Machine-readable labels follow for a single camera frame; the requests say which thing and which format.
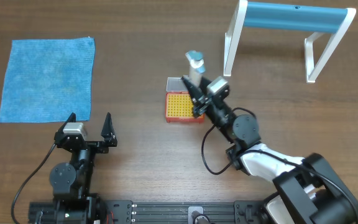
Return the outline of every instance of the white frame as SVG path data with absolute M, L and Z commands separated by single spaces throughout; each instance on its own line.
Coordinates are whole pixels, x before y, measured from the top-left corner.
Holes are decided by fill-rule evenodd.
M 246 18 L 248 1 L 239 0 L 236 10 L 234 11 L 229 28 L 225 33 L 224 38 L 224 65 L 223 76 L 230 77 L 231 70 L 233 68 L 234 57 L 236 56 L 237 47 L 240 41 L 241 30 L 244 26 L 244 20 Z M 346 33 L 350 24 L 356 15 L 356 9 L 347 8 L 347 14 L 342 24 L 339 26 L 338 31 L 331 35 L 324 52 L 321 54 L 316 66 L 314 65 L 313 58 L 313 42 L 321 37 L 323 32 L 314 32 L 308 38 L 305 39 L 305 70 L 306 70 L 306 82 L 314 83 L 321 70 L 326 65 L 328 59 L 333 54 L 335 48 L 341 41 L 342 37 Z

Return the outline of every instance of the wooden table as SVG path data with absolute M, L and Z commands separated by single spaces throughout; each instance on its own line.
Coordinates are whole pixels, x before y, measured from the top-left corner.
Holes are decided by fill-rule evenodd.
M 295 0 L 280 0 L 299 4 Z M 201 163 L 200 146 L 211 126 L 166 123 L 167 77 L 188 73 L 185 52 L 204 53 L 210 79 L 223 73 L 224 32 L 236 0 L 0 0 L 0 104 L 11 41 L 94 37 L 92 112 L 86 123 L 98 139 L 112 114 L 119 146 L 97 156 L 91 184 L 105 199 L 138 202 L 260 200 L 272 184 L 230 168 L 213 176 Z M 305 82 L 304 32 L 246 29 L 230 80 L 231 106 L 259 117 L 260 134 L 272 149 L 292 156 L 322 154 L 358 198 L 358 1 L 313 5 L 357 8 L 348 33 L 315 84 Z M 321 53 L 325 44 L 317 42 Z M 0 123 L 0 223 L 24 179 L 38 166 L 61 123 Z M 218 131 L 206 143 L 214 170 L 227 163 L 229 145 Z M 26 185 L 16 204 L 25 222 L 31 201 L 52 199 L 49 172 L 70 160 L 56 149 Z

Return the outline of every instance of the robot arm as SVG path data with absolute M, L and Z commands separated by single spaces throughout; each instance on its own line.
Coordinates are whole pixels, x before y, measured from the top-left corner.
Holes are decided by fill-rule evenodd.
M 234 143 L 226 150 L 231 164 L 275 185 L 276 195 L 267 198 L 264 206 L 271 223 L 358 223 L 357 199 L 322 156 L 291 157 L 269 149 L 261 142 L 256 115 L 243 108 L 232 110 L 224 102 L 230 89 L 223 77 L 213 82 L 202 77 L 199 86 L 188 77 L 182 80 L 193 102 L 194 116 L 205 113 Z M 235 110 L 249 114 L 238 116 Z M 287 165 L 288 162 L 298 166 Z M 313 190 L 322 186 L 325 189 L 314 194 Z

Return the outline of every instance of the blue panel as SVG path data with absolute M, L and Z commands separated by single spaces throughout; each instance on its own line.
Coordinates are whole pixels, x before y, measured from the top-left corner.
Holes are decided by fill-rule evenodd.
M 336 33 L 347 9 L 248 2 L 244 26 Z

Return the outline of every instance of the white stand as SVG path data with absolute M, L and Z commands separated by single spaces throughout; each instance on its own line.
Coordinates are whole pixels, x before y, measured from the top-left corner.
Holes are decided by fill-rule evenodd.
M 236 56 L 237 47 L 241 36 L 241 30 L 244 26 L 244 20 L 246 18 L 248 1 L 239 0 L 239 3 L 234 11 L 233 17 L 230 22 L 229 29 L 225 33 L 224 38 L 224 66 L 223 76 L 230 77 L 231 70 L 233 68 L 234 57 Z M 306 66 L 306 82 L 314 83 L 317 76 L 320 74 L 323 67 L 326 65 L 328 59 L 333 54 L 338 43 L 346 33 L 353 18 L 356 14 L 356 9 L 347 8 L 347 15 L 339 26 L 338 31 L 331 35 L 323 54 L 317 61 L 316 66 L 314 65 L 313 59 L 313 42 L 321 37 L 324 33 L 315 32 L 310 37 L 305 39 L 305 66 Z
M 347 15 L 343 20 L 338 31 L 331 35 L 327 43 L 324 52 L 321 54 L 320 59 L 317 61 L 316 66 L 314 65 L 313 58 L 313 42 L 321 37 L 324 33 L 314 32 L 308 38 L 305 39 L 305 67 L 306 67 L 306 82 L 314 83 L 321 70 L 326 65 L 328 59 L 333 54 L 336 46 L 338 46 L 342 37 L 345 35 L 347 28 L 351 25 L 354 16 L 356 15 L 356 9 L 347 8 Z

